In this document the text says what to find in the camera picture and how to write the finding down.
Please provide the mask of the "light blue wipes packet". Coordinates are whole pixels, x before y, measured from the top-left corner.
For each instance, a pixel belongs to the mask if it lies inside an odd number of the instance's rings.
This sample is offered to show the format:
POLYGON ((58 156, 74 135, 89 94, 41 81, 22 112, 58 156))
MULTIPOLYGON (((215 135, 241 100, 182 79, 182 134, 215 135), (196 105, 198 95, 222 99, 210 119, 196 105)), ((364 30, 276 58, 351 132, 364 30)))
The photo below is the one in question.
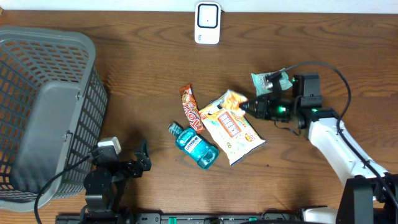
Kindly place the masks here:
POLYGON ((284 69, 281 69, 277 72, 282 72, 282 78, 280 79, 280 84, 281 84, 282 89, 280 91, 270 91, 270 90, 266 89, 264 77, 266 77, 274 72, 258 73, 258 74, 252 73, 251 74, 253 85, 256 89, 256 96, 267 95, 267 94, 275 95, 275 94, 279 94, 281 91, 288 90, 289 88, 292 87, 292 82, 289 80, 289 76, 284 71, 284 69))

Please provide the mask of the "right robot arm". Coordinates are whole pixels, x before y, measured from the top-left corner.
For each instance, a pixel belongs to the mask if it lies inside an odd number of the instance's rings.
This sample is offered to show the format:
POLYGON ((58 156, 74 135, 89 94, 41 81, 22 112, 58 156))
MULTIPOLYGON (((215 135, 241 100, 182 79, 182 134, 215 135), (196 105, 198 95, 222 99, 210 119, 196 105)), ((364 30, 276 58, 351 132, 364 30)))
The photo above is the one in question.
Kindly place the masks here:
POLYGON ((239 107, 257 119, 292 122, 292 132, 305 136, 324 155, 344 187, 338 209, 304 208, 293 222, 397 223, 397 176, 363 150, 334 109, 322 106, 319 75, 294 75, 290 100, 282 98, 281 76, 267 77, 271 92, 239 107))

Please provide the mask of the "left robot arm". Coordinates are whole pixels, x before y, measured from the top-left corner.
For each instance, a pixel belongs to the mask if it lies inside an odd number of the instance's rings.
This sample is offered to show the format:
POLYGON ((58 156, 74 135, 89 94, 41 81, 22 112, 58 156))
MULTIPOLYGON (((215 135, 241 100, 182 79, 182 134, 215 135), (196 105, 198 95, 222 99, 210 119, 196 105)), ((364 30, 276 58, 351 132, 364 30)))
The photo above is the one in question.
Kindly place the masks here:
POLYGON ((135 223, 135 215, 120 202, 131 179, 151 169, 147 141, 134 151, 135 160, 121 161, 121 145, 116 137, 105 138, 89 152, 96 169, 84 179, 86 206, 80 223, 135 223))

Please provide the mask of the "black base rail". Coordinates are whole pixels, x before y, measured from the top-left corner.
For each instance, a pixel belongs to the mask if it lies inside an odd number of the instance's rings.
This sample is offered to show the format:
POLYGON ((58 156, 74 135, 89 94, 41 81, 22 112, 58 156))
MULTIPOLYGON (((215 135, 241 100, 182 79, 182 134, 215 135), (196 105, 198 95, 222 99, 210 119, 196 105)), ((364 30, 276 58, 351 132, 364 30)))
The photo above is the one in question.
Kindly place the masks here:
POLYGON ((159 213, 137 213, 125 218, 123 221, 107 218, 80 218, 80 215, 57 215, 55 223, 127 223, 127 224, 238 224, 238 223, 304 223, 296 216, 287 213, 266 213, 265 215, 177 215, 159 213))

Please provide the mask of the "wet wipes packet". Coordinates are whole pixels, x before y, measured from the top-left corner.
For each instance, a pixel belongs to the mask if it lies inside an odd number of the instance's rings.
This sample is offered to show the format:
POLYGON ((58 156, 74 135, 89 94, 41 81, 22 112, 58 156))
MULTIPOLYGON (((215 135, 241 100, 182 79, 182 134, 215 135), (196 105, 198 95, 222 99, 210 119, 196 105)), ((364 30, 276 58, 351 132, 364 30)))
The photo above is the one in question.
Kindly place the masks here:
POLYGON ((233 166, 245 155, 267 143, 244 116, 239 117, 221 107, 221 95, 199 111, 201 121, 233 166))

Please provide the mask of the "grey plastic shopping basket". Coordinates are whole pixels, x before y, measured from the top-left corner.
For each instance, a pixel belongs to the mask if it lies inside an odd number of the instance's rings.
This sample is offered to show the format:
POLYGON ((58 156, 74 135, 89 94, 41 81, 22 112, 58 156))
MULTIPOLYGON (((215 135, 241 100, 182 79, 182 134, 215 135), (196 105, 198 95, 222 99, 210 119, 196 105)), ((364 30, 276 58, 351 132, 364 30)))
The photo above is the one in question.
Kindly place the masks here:
POLYGON ((108 96, 93 42, 77 32, 1 27, 1 208, 30 212, 83 190, 108 96))

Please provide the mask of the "small orange box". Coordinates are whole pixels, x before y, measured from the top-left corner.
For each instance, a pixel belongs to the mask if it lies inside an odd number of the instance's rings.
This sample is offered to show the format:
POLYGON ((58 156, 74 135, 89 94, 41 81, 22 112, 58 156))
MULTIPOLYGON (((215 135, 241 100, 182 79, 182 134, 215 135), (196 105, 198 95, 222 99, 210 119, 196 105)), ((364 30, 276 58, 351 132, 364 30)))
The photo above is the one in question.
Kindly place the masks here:
POLYGON ((233 90, 228 90, 222 96, 221 107, 233 112, 235 115, 242 117, 245 115, 245 111, 242 110, 239 106, 241 103, 245 103, 248 101, 248 98, 244 95, 237 93, 233 90))

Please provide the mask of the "blue Listerine mouthwash bottle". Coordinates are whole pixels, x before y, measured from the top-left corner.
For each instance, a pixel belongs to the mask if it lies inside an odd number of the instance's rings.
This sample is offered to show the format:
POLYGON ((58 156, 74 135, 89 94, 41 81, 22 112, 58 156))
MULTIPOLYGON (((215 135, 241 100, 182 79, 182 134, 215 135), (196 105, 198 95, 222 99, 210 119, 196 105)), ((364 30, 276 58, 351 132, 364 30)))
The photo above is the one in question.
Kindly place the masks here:
POLYGON ((190 156, 203 170, 208 169, 219 156, 219 150, 192 128, 183 129, 176 122, 168 130, 176 137, 176 146, 190 156))

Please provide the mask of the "orange Top snack bar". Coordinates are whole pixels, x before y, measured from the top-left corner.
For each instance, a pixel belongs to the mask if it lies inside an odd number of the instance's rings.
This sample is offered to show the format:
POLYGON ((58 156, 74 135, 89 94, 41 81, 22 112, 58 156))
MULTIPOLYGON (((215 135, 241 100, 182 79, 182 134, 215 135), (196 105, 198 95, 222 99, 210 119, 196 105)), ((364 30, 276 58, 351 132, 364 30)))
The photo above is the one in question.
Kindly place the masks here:
POLYGON ((205 127, 201 121, 191 84, 181 87, 179 92, 182 100, 183 110, 188 119, 190 127, 196 131, 196 133, 201 134, 205 130, 205 127))

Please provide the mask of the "white barcode scanner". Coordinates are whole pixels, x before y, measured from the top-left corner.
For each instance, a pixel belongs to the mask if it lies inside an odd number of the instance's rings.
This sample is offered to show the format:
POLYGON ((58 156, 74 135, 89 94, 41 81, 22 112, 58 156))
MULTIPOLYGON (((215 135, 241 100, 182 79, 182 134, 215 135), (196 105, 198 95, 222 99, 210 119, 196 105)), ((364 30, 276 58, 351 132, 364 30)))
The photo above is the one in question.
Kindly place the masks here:
POLYGON ((195 8, 194 38, 197 44, 216 45, 221 34, 221 6, 199 2, 195 8))

